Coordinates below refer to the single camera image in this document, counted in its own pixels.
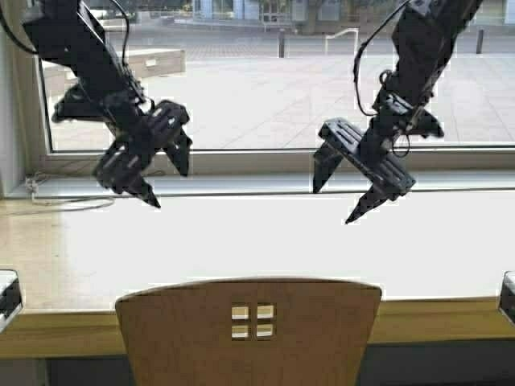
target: wooden chair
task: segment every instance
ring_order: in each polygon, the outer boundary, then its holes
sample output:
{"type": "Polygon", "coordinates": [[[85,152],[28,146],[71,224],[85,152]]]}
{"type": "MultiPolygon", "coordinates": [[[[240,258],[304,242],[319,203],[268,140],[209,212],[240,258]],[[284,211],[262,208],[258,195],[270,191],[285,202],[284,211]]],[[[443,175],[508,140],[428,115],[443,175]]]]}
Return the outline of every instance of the wooden chair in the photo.
{"type": "Polygon", "coordinates": [[[203,281],[119,299],[138,386],[350,386],[381,289],[346,281],[203,281]]]}

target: building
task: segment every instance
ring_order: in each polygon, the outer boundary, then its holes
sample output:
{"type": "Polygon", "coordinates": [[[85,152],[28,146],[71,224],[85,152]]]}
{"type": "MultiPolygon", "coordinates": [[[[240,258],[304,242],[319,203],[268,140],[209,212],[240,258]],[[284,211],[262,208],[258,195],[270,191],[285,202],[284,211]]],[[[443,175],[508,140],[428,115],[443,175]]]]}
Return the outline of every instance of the building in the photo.
{"type": "MultiPolygon", "coordinates": [[[[315,32],[338,31],[349,24],[365,20],[376,23],[384,18],[399,1],[396,0],[323,0],[314,8],[316,0],[193,0],[195,18],[236,19],[264,23],[302,24],[315,10],[315,32]]],[[[475,24],[515,24],[515,0],[484,0],[475,24]]]]}

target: table surface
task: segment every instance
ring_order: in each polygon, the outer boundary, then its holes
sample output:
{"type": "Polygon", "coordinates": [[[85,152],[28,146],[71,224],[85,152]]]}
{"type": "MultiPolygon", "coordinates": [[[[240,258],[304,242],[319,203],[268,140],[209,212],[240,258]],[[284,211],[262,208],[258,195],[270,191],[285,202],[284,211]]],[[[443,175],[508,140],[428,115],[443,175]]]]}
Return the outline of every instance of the table surface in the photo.
{"type": "Polygon", "coordinates": [[[25,302],[0,337],[11,345],[0,357],[25,356],[13,348],[17,334],[41,339],[46,327],[74,329],[81,339],[86,327],[109,335],[104,348],[97,342],[68,354],[123,352],[117,298],[222,277],[378,285],[372,343],[515,337],[496,310],[503,276],[515,270],[515,192],[412,193],[344,226],[358,197],[161,198],[161,210],[117,199],[95,211],[38,216],[2,216],[41,207],[0,201],[0,269],[19,272],[25,302]]]}

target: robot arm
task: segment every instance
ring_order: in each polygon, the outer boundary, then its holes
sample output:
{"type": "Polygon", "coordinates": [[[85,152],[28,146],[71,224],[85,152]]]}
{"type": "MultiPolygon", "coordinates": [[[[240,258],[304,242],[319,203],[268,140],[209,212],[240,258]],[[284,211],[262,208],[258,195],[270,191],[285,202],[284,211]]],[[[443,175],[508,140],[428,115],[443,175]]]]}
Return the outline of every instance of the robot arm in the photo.
{"type": "MultiPolygon", "coordinates": [[[[319,136],[325,142],[314,156],[314,192],[322,189],[344,158],[372,182],[347,223],[388,199],[394,201],[406,195],[415,184],[392,153],[393,146],[401,135],[443,137],[438,121],[424,108],[452,56],[459,33],[481,3],[482,0],[403,3],[404,10],[393,32],[399,60],[394,72],[381,74],[382,87],[373,104],[377,113],[370,119],[368,130],[362,133],[343,118],[324,123],[319,136]]],[[[362,46],[356,57],[357,64],[365,47],[362,46]]]]}
{"type": "Polygon", "coordinates": [[[52,120],[103,121],[116,138],[93,172],[97,181],[160,207],[141,172],[163,149],[187,175],[192,140],[183,130],[189,121],[186,109],[172,101],[152,101],[148,112],[142,110],[146,98],[125,61],[126,45],[120,60],[81,0],[38,0],[22,24],[41,59],[71,68],[78,79],[56,104],[52,120]]]}

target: bollard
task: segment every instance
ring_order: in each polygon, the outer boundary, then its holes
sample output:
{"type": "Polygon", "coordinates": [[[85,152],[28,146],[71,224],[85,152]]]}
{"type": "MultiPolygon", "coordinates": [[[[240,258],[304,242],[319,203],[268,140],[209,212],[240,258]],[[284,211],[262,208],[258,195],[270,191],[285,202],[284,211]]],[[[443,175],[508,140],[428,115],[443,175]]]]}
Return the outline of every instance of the bollard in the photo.
{"type": "Polygon", "coordinates": [[[484,30],[480,30],[477,34],[477,49],[476,54],[480,54],[483,51],[483,38],[484,38],[484,30]]]}
{"type": "Polygon", "coordinates": [[[279,58],[284,58],[284,29],[279,30],[279,58]]]}

